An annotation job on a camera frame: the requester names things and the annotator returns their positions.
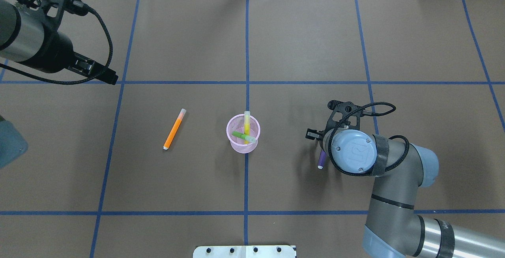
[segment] green marker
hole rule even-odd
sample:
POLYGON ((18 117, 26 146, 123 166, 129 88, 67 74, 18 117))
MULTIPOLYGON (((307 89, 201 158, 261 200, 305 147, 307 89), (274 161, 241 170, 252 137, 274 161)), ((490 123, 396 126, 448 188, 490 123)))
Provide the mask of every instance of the green marker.
POLYGON ((251 137, 249 135, 242 134, 242 133, 237 132, 237 131, 233 131, 231 134, 233 136, 237 137, 237 138, 240 138, 242 140, 248 141, 250 143, 256 143, 256 138, 255 137, 251 137))

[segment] black velcro strap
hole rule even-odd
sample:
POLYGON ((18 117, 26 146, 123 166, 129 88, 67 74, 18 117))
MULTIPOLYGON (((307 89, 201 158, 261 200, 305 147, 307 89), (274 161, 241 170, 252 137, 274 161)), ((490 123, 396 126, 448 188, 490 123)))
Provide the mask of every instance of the black velcro strap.
POLYGON ((377 146, 377 159, 370 176, 381 177, 386 172, 387 156, 389 154, 389 144, 387 139, 381 135, 375 135, 375 145, 377 146))
POLYGON ((435 258, 452 258, 456 243, 453 226, 443 220, 435 220, 440 225, 440 248, 435 258))
POLYGON ((421 221, 421 237, 419 238, 419 245, 417 246, 417 250, 415 251, 414 255, 412 255, 412 257, 419 256, 419 254, 421 254, 421 251, 423 250, 423 246, 424 246, 426 226, 424 225, 423 217, 420 215, 418 215, 418 217, 419 217, 419 221, 421 221))

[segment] cable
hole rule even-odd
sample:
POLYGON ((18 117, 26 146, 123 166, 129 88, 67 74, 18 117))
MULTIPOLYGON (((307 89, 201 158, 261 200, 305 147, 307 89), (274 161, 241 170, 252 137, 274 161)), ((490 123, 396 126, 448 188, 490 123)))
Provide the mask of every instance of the cable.
MULTIPOLYGON (((384 116, 384 115, 388 115, 392 112, 394 112, 397 108, 392 105, 391 103, 388 103, 388 102, 372 102, 372 103, 369 103, 365 106, 362 106, 354 111, 352 111, 352 113, 348 114, 347 116, 345 116, 344 118, 342 118, 342 120, 340 120, 339 122, 339 125, 337 125, 337 127, 335 127, 331 134, 330 134, 330 137, 328 138, 328 142, 331 143, 333 141, 333 137, 335 136, 335 133, 336 131, 351 117, 351 116, 354 116, 355 114, 361 112, 361 111, 364 111, 365 109, 367 109, 368 107, 373 107, 373 106, 377 106, 377 105, 385 105, 385 106, 388 106, 388 107, 391 107, 390 110, 386 111, 386 112, 382 112, 382 113, 379 113, 379 112, 373 112, 371 114, 371 116, 384 116)), ((396 138, 400 138, 400 139, 403 139, 405 141, 405 150, 404 150, 404 153, 403 155, 397 159, 397 161, 395 161, 395 163, 393 163, 391 166, 388 166, 386 167, 386 172, 387 171, 390 171, 394 168, 396 168, 397 166, 400 165, 400 163, 402 163, 406 157, 406 155, 409 153, 409 146, 410 146, 410 143, 409 143, 409 140, 406 139, 406 137, 404 136, 400 136, 400 135, 397 135, 397 136, 393 136, 389 139, 396 139, 396 138)), ((331 148, 328 149, 328 157, 330 157, 331 159, 331 163, 333 163, 333 165, 335 166, 335 168, 337 168, 337 170, 339 170, 340 172, 346 174, 346 175, 351 175, 351 176, 369 176, 372 174, 372 168, 370 168, 370 170, 367 170, 366 172, 363 172, 363 173, 353 173, 353 172, 347 172, 345 170, 343 170, 342 168, 339 167, 339 165, 335 162, 335 159, 333 159, 333 154, 331 152, 331 148)))
POLYGON ((103 20, 101 19, 100 15, 98 14, 98 12, 96 12, 96 10, 94 10, 94 8, 91 8, 87 4, 84 4, 84 6, 85 6, 85 8, 91 14, 93 14, 98 19, 98 21, 99 21, 99 23, 101 25, 101 28, 103 29, 103 32, 105 33, 105 36, 107 37, 108 58, 107 58, 107 63, 105 64, 105 66, 103 67, 103 69, 101 71, 99 71, 98 73, 96 73, 94 76, 91 76, 91 77, 83 79, 83 80, 75 80, 75 81, 72 81, 72 82, 63 82, 63 81, 60 81, 60 80, 49 80, 49 79, 45 79, 45 78, 42 78, 42 77, 39 77, 39 76, 36 76, 36 75, 32 75, 31 73, 27 73, 25 71, 20 71, 19 69, 14 69, 13 67, 4 65, 2 63, 0 63, 0 67, 2 67, 4 69, 7 69, 9 71, 13 71, 14 73, 19 73, 20 75, 32 78, 34 80, 40 80, 42 82, 49 82, 50 84, 57 84, 57 85, 77 85, 77 84, 82 84, 83 82, 89 82, 90 80, 93 80, 93 79, 101 76, 103 73, 105 73, 107 71, 108 66, 110 65, 110 62, 112 61, 112 39, 110 38, 110 34, 108 33, 107 27, 105 26, 105 22, 103 22, 103 20))
POLYGON ((390 171, 393 168, 399 166, 400 163, 402 163, 402 161, 404 161, 404 159, 407 157, 407 154, 409 153, 409 148, 410 148, 409 140, 406 137, 402 136, 402 135, 396 135, 396 136, 390 137, 389 139, 390 140, 393 140, 393 139, 402 139, 402 140, 404 140, 404 142, 405 142, 405 150, 404 150, 404 153, 402 154, 402 156, 400 156, 400 158, 397 159, 395 161, 395 163, 393 163, 390 166, 386 167, 386 171, 390 171))

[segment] metal plate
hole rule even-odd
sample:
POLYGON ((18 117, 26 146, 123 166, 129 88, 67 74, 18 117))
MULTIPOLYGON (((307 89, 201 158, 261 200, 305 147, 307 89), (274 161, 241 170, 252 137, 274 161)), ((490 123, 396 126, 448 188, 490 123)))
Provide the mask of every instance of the metal plate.
POLYGON ((197 247, 193 258, 237 257, 237 258, 296 258, 296 246, 250 245, 227 247, 197 247))

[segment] blue tape line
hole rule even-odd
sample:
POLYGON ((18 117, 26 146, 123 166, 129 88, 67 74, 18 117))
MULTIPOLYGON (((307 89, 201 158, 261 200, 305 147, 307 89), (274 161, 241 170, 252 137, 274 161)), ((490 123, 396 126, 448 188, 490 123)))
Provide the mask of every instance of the blue tape line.
POLYGON ((368 211, 249 211, 249 215, 366 215, 368 211))
POLYGON ((467 17, 468 27, 470 29, 470 33, 472 34, 472 38, 475 43, 475 48, 477 48, 477 53, 479 55, 480 63, 482 64, 482 69, 484 70, 484 74, 486 76, 487 82, 489 84, 489 91, 491 91, 491 96, 493 96, 494 106, 496 107, 496 111, 498 112, 498 117, 500 118, 501 127, 505 131, 505 122, 503 121, 503 116, 501 114, 500 105, 498 104, 498 100, 496 99, 496 95, 494 94, 493 85, 491 84, 491 79, 489 78, 489 73, 487 72, 486 64, 484 62, 484 57, 482 57, 482 52, 480 51, 479 43, 477 42, 477 37, 475 37, 475 32, 473 30, 472 21, 470 20, 470 15, 468 13, 467 3, 465 0, 461 0, 463 3, 463 8, 465 9, 465 15, 467 17))
POLYGON ((244 245, 249 245, 249 154, 245 154, 244 167, 244 245))
POLYGON ((374 85, 487 85, 487 82, 416 82, 416 81, 380 81, 373 80, 374 85))
MULTIPOLYGON (((249 0, 245 0, 245 110, 249 110, 249 0)), ((249 244, 249 154, 244 155, 244 245, 249 244)))
POLYGON ((263 80, 263 81, 251 81, 251 85, 366 85, 368 82, 364 81, 353 81, 353 80, 340 80, 332 82, 330 80, 326 81, 276 81, 276 80, 263 80))
MULTIPOLYGON (((414 213, 505 213, 505 209, 419 209, 414 213)), ((97 211, 0 211, 0 215, 97 215, 97 211)), ((367 215, 368 211, 103 211, 101 216, 185 216, 185 215, 367 215)))
POLYGON ((124 82, 126 80, 126 73, 128 72, 128 63, 130 61, 131 45, 133 42, 133 35, 135 33, 135 23, 137 22, 137 14, 138 14, 139 4, 140 4, 140 0, 137 0, 137 4, 135 5, 135 13, 133 14, 133 22, 131 25, 130 40, 128 42, 128 51, 126 52, 125 67, 124 67, 123 78, 122 78, 123 82, 121 83, 121 89, 119 90, 119 99, 118 99, 118 105, 116 107, 116 116, 114 117, 114 126, 112 127, 112 136, 110 137, 110 145, 108 148, 107 164, 105 166, 105 174, 103 175, 103 182, 102 182, 101 193, 100 193, 100 201, 99 201, 99 206, 98 206, 98 214, 96 215, 96 222, 95 222, 95 228, 94 228, 94 233, 93 233, 92 247, 90 250, 90 258, 94 257, 94 251, 95 251, 95 247, 96 247, 96 239, 98 237, 98 229, 100 228, 100 219, 101 219, 101 211, 103 208, 103 199, 105 197, 105 190, 107 187, 108 171, 110 168, 110 160, 112 159, 112 148, 114 147, 116 130, 117 130, 117 126, 118 126, 119 111, 121 110, 121 102, 123 100, 123 92, 124 92, 124 86, 125 86, 124 82))
MULTIPOLYGON (((361 39, 361 51, 363 52, 363 61, 365 62, 365 72, 367 75, 367 84, 368 84, 368 95, 370 96, 370 102, 374 102, 374 95, 372 91, 372 82, 370 79, 370 71, 368 70, 368 58, 367 58, 367 50, 365 48, 365 37, 363 36, 363 26, 361 25, 361 15, 359 14, 359 3, 357 0, 354 0, 356 5, 356 16, 357 16, 357 26, 359 28, 359 38, 361 39)), ((379 134, 379 125, 377 123, 377 117, 373 117, 374 126, 375 126, 375 134, 379 134)))
POLYGON ((246 82, 243 81, 213 81, 213 80, 203 80, 203 81, 191 81, 191 80, 125 80, 121 82, 124 84, 168 84, 168 85, 245 85, 246 82))
MULTIPOLYGON (((51 84, 49 82, 43 82, 41 80, 2 80, 0 81, 2 84, 22 84, 22 85, 43 85, 43 84, 51 84)), ((105 82, 101 82, 99 80, 90 80, 89 82, 83 82, 80 85, 101 85, 101 84, 106 84, 105 82)))
MULTIPOLYGON (((8 63, 9 63, 9 60, 5 59, 4 64, 7 65, 8 63)), ((2 69, 2 71, 0 71, 0 82, 4 78, 4 74, 5 74, 5 69, 2 69)))
MULTIPOLYGON (((371 80, 372 85, 505 85, 505 82, 436 82, 436 81, 411 81, 411 80, 371 80)), ((0 84, 47 84, 47 82, 41 82, 39 80, 3 80, 0 84)), ((85 84, 103 84, 108 85, 105 82, 99 80, 90 80, 85 84)), ((118 80, 117 84, 129 84, 129 85, 140 85, 140 84, 175 84, 175 85, 245 85, 247 82, 243 80, 118 80)), ((367 81, 361 80, 251 80, 249 85, 367 85, 367 81)))
POLYGON ((97 211, 0 211, 0 215, 97 215, 97 211))
POLYGON ((244 215, 243 211, 103 211, 101 215, 244 215))

